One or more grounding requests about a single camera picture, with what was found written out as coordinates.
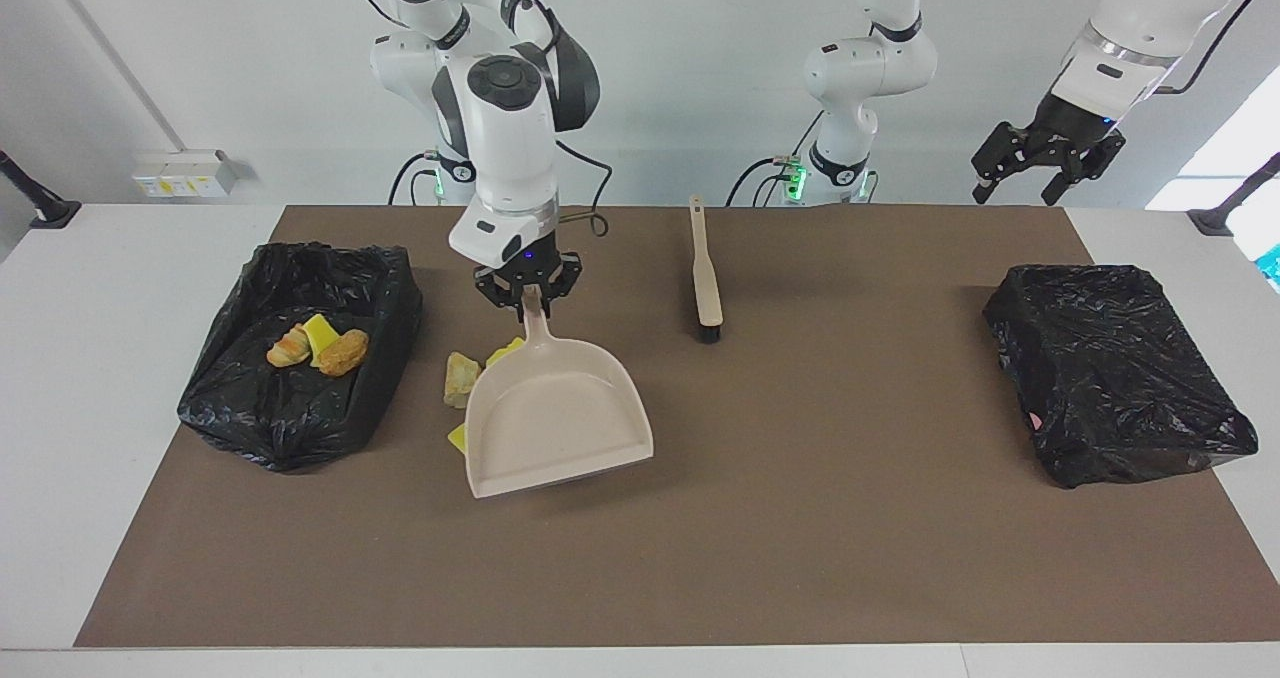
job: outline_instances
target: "beige dustpan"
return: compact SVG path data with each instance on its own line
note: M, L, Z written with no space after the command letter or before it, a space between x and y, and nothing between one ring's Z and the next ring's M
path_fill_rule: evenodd
M481 374L467 400L467 481L477 499L653 457L635 382L608 351L550 335L535 287L527 342Z

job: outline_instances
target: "window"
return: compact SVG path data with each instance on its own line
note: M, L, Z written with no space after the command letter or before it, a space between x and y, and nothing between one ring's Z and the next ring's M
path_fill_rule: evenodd
M1225 125L1196 151L1193 159L1169 185L1160 191L1148 210L1212 209L1240 187L1240 180L1262 168L1280 151L1276 132L1280 116L1280 68L1244 101ZM1275 272L1280 260L1280 180L1257 191L1228 221L1235 242L1263 272ZM1277 278L1271 276L1275 285Z

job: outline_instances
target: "black garbage bag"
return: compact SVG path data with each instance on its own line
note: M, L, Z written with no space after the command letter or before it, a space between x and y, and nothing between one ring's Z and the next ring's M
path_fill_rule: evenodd
M266 362L266 351L315 313L338 333L369 333L360 368L326 377L310 362ZM421 317L422 294L403 248L260 246L214 319L178 418L215 449L266 469L355 453L396 394Z
M1155 481L1258 450L1151 272L1020 265L983 315L1062 487Z

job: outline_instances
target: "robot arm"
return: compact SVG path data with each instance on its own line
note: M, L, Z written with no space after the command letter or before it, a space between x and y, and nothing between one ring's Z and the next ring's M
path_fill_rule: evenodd
M1042 192L1053 205L1080 180L1097 180L1125 145L1116 130L1189 52L1230 0L1101 0L1025 128L1000 123L973 157L974 200L1033 166L1059 169Z
M858 4L872 20L872 35L824 45L805 61L805 84L826 116L806 157L804 203L851 200L879 129L867 100L910 93L937 72L937 49L922 31L920 0Z
M493 31L471 9L493 12ZM407 31L379 38L371 64L384 87L439 125L442 183L467 209L449 246L481 267L476 287L521 313L525 285L550 301L581 264L556 246L557 130L575 130L599 101L590 58L545 0L393 0Z

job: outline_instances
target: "yellow sponge piece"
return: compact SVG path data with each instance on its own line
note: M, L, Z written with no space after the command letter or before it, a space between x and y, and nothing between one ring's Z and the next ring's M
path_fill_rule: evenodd
M502 356L507 356L508 353L516 351L517 347L521 345L525 345L525 339L522 339L521 336L516 336L516 340L509 342L509 344L507 345L499 347L498 351L493 351L493 356L489 356L489 359L485 359L484 362L485 368L488 368L489 365L494 365L499 358L502 358Z
M480 363L453 351L444 368L444 406L466 408L467 397L471 397L471 388L475 388L477 379Z
M467 425L462 423L449 431L449 443L458 449L462 455L467 454Z
M311 344L311 367L320 367L320 354L326 347L338 342L338 331L325 321L324 315L315 313L310 321L302 324L302 330L307 333L307 342Z

